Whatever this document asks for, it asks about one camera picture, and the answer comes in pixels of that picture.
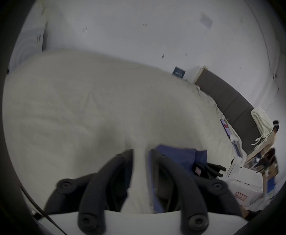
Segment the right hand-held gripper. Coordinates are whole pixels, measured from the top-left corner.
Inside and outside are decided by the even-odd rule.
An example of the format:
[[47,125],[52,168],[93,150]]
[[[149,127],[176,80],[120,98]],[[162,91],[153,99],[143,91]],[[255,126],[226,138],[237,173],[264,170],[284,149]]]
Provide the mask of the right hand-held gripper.
[[[263,176],[261,173],[241,165],[242,158],[236,156],[227,171],[227,185],[239,204],[254,204],[263,196]],[[206,179],[222,178],[220,171],[227,169],[212,163],[193,164],[193,173]]]

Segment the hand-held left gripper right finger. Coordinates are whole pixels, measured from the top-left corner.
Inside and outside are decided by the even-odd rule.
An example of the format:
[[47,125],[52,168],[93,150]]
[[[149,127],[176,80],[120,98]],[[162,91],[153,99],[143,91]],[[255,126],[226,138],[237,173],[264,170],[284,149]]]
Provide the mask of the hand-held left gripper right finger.
[[150,196],[157,214],[180,216],[180,233],[236,233],[239,204],[225,182],[189,175],[169,156],[149,152]]

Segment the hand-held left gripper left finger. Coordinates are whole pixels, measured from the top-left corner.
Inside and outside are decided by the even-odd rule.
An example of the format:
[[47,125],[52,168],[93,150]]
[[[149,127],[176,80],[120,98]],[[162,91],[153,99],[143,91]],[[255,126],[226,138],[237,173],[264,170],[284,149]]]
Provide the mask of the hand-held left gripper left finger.
[[44,212],[47,215],[78,212],[77,225],[83,233],[104,233],[104,211],[120,212],[128,197],[133,152],[130,149],[117,154],[97,173],[60,180]]

